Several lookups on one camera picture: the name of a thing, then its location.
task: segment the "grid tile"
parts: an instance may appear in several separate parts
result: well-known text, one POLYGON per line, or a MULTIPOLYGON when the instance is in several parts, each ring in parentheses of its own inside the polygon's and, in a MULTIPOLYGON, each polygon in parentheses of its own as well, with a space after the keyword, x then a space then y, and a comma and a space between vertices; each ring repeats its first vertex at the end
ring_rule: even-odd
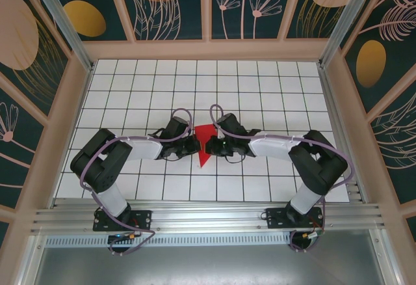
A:
MULTIPOLYGON (((304 135, 321 130, 335 138, 315 63, 274 61, 99 61, 71 139, 59 198, 91 198, 79 187, 70 162, 99 128, 117 136, 143 136, 166 127, 172 109, 187 108, 194 124, 210 124, 209 108, 218 102, 246 129, 304 135)), ((187 114, 176 114, 187 119, 187 114)), ((201 168, 198 154, 179 161, 127 161, 117 179, 127 199, 290 200, 302 184, 289 161, 241 156, 211 157, 201 168)), ((345 186, 328 202, 348 202, 345 186)))

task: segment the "metal base plate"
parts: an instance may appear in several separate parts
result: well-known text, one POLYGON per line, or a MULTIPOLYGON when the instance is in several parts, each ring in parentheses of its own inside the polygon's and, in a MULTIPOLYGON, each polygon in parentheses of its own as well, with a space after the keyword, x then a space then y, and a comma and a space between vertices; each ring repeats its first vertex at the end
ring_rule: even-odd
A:
POLYGON ((296 224, 285 216, 286 208, 267 208, 265 212, 268 228, 313 228, 311 218, 319 226, 322 226, 324 222, 322 210, 319 207, 313 207, 307 214, 307 217, 302 222, 296 224))
MULTIPOLYGON (((127 225, 149 230, 150 223, 151 223, 151 211, 150 210, 132 210, 130 213, 130 221, 127 223, 127 225)), ((129 231, 125 227, 113 222, 102 210, 99 210, 96 212, 92 230, 95 232, 129 231)))

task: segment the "red object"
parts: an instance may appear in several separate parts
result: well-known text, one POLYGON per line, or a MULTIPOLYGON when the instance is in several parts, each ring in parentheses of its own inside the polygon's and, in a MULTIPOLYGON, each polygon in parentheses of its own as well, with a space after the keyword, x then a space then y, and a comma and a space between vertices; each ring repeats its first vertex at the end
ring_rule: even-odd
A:
POLYGON ((195 135, 198 141, 201 143, 201 150, 199 151, 199 155, 202 168, 211 156, 210 154, 205 153, 205 144, 213 135, 217 136, 217 132, 213 124, 204 124, 202 126, 195 127, 195 135))

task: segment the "purple cable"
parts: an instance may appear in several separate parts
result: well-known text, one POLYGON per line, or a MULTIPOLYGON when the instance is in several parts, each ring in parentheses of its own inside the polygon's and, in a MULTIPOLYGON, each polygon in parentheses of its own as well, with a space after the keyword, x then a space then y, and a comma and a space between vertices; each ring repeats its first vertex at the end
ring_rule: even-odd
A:
MULTIPOLYGON (((302 137, 289 137, 289 136, 286 136, 286 135, 264 134, 264 135, 255 135, 255 136, 247 137, 247 136, 237 135, 237 134, 233 134, 233 133, 227 132, 226 130, 222 129, 220 127, 220 125, 217 123, 217 121, 214 119, 213 110, 214 110, 215 107, 217 107, 220 110, 221 116, 224 115, 224 110, 222 109, 221 106, 219 106, 218 104, 212 104, 212 106, 209 108, 209 116, 211 117, 211 120, 212 120, 214 126, 219 131, 221 131, 224 135, 228 135, 228 136, 234 137, 236 139, 247 139, 247 140, 266 139, 266 138, 270 137, 272 139, 275 138, 275 139, 284 139, 284 140, 305 142, 305 143, 309 143, 309 144, 314 144, 314 145, 321 146, 323 148, 326 148, 327 150, 330 150, 330 151, 334 152, 338 156, 341 156, 348 163, 348 166, 351 169, 351 173, 343 181, 339 182, 338 184, 334 184, 331 187, 331 189, 335 189, 336 187, 339 187, 339 186, 341 186, 341 185, 349 182, 354 177, 354 174, 356 173, 356 170, 354 168, 354 165, 351 162, 351 159, 346 154, 342 153, 341 151, 337 150, 336 148, 334 148, 334 147, 332 147, 330 145, 327 145, 325 143, 321 143, 321 142, 313 141, 313 140, 309 140, 309 139, 304 139, 302 137)), ((322 200, 322 216, 323 216, 322 228, 324 228, 324 226, 325 226, 325 198, 322 197, 321 200, 322 200)), ((292 250, 294 250, 294 251, 296 251, 296 250, 298 250, 298 251, 301 250, 302 251, 303 249, 301 249, 300 247, 296 246, 292 242, 293 236, 294 236, 295 233, 296 233, 296 231, 292 231, 291 232, 291 236, 289 238, 289 247, 292 250)), ((312 246, 310 246, 309 250, 316 246, 316 244, 318 243, 318 240, 319 240, 319 236, 317 237, 317 240, 312 244, 312 246)))
POLYGON ((86 186, 84 184, 84 179, 85 179, 85 174, 88 171, 88 169, 91 167, 92 163, 98 158, 98 155, 100 155, 107 147, 109 147, 112 143, 115 143, 117 141, 125 141, 125 140, 150 140, 150 141, 155 141, 155 142, 174 142, 176 140, 179 140, 180 138, 186 136, 189 132, 190 129, 192 129, 192 115, 190 114, 188 109, 185 108, 178 108, 175 109, 171 115, 171 117, 174 116, 174 114, 177 111, 185 111, 188 115, 189 115, 189 123, 188 126, 186 128, 186 130, 179 136, 174 137, 173 139, 156 139, 154 137, 139 137, 139 136, 133 136, 133 137, 116 137, 113 140, 108 141, 107 143, 105 143, 90 159, 90 161, 86 164, 83 173, 81 173, 81 176, 79 177, 79 184, 83 189, 86 189, 87 191, 91 192, 92 198, 97 202, 98 206, 109 216, 109 218, 111 220, 113 220, 115 223, 117 223, 118 225, 121 225, 125 228, 128 228, 132 231, 135 232, 141 232, 141 233, 150 233, 151 235, 148 236, 144 241, 142 241, 140 244, 138 244, 137 246, 127 249, 125 252, 114 252, 112 249, 112 246, 114 245, 114 243, 116 243, 117 241, 121 240, 121 239, 115 239, 111 244, 110 244, 110 251, 112 252, 113 255, 117 255, 117 256, 123 256, 126 254, 131 254, 132 252, 136 251, 137 249, 139 249, 143 244, 145 244, 145 242, 147 242, 149 239, 151 239, 154 235, 155 235, 155 231, 152 230, 145 230, 145 229, 141 229, 141 228, 135 228, 134 226, 129 226, 119 220, 117 220, 117 218, 115 218, 101 203, 101 201, 99 200, 98 196, 96 195, 96 193, 88 186, 86 186))

